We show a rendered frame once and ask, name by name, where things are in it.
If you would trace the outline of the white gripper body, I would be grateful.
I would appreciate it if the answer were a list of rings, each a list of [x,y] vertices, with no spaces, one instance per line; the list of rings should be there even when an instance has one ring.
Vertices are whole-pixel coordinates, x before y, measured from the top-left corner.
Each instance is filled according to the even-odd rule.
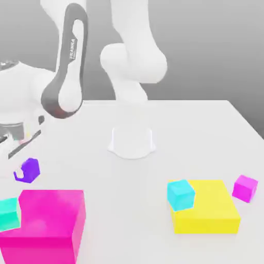
[[[38,130],[23,143],[13,140],[11,134],[4,135],[0,139],[0,178],[9,178],[23,162],[32,156],[31,146],[41,134],[42,131]]]

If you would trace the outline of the small purple cube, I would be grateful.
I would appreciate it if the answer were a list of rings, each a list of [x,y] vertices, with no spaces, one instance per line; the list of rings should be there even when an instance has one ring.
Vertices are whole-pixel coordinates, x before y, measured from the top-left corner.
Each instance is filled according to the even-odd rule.
[[[15,174],[16,171],[14,171],[14,178],[16,181],[32,183],[40,175],[39,162],[35,158],[28,158],[19,168],[23,170],[24,178],[17,178]]]

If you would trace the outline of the small teal cube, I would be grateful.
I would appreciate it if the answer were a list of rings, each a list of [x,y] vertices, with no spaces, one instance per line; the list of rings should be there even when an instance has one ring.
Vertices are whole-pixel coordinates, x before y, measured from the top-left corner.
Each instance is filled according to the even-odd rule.
[[[0,200],[0,232],[21,227],[21,209],[17,197]]]

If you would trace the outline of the small cyan cube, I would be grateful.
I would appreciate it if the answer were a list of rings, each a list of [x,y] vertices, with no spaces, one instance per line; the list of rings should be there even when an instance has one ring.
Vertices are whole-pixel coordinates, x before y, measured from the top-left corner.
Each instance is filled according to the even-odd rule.
[[[167,200],[174,212],[194,207],[195,190],[185,179],[167,184]]]

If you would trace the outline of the small magenta cube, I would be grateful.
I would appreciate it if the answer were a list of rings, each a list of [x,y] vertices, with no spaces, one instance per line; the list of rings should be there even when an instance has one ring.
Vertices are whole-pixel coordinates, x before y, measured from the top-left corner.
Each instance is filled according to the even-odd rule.
[[[257,180],[240,175],[234,183],[232,196],[244,202],[250,203],[255,195],[257,185]]]

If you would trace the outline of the large pink box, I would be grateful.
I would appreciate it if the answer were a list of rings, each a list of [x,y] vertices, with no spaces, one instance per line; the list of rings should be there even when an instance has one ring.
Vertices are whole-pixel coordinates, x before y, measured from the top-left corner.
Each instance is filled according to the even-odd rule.
[[[86,220],[83,190],[23,190],[21,227],[0,233],[5,264],[76,264]]]

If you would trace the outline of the large yellow box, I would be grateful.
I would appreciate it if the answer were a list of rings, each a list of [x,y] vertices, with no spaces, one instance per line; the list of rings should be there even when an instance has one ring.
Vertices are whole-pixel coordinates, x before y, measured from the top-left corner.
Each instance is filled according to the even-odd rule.
[[[195,190],[194,207],[174,212],[171,217],[176,234],[236,234],[240,214],[224,182],[217,179],[187,180]]]

